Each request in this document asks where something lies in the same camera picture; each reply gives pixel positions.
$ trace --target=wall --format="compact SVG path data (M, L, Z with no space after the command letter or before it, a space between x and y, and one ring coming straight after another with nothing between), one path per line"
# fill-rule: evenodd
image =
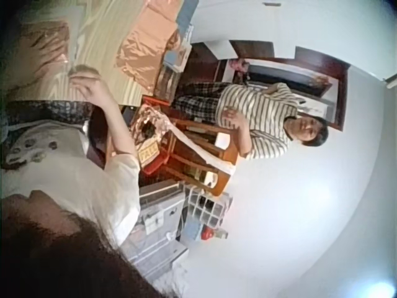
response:
M389 91L378 158L354 216L330 249L279 298L366 298L372 285L395 283L395 130L395 97Z
M304 0L265 7L260 0L201 0L193 42L211 42L217 57L234 58L225 40L272 41L275 56L305 47L344 60L379 79L396 73L396 18L382 0Z
M221 284L238 293L249 284L258 293L236 298L275 297L312 267L352 217L370 180L384 92L381 82L352 67L343 133L331 130L323 147L295 144L281 158L239 163L227 189L234 195L223 225L229 239L190 246L185 267L192 297L219 297L208 293L221 291ZM208 290L211 272L230 282L212 282Z

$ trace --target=hand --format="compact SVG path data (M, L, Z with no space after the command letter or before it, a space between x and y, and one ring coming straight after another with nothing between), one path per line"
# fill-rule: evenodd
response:
M222 111L222 118L230 121L236 129L247 127L248 120L245 116L238 110L227 107Z
M33 83L44 76L54 63L65 63L62 54L65 52L66 42L57 38L40 37L31 41L21 37L17 51L11 58L6 69L5 89L13 89Z
M88 102L102 110L117 105L109 87L96 70L87 68L70 74L69 82L72 87L80 91Z

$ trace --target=plaid pants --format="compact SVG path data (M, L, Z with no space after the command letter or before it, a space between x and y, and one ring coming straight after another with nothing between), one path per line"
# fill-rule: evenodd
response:
M171 107L191 118L215 124L216 108L222 92L230 83L192 83L181 86Z

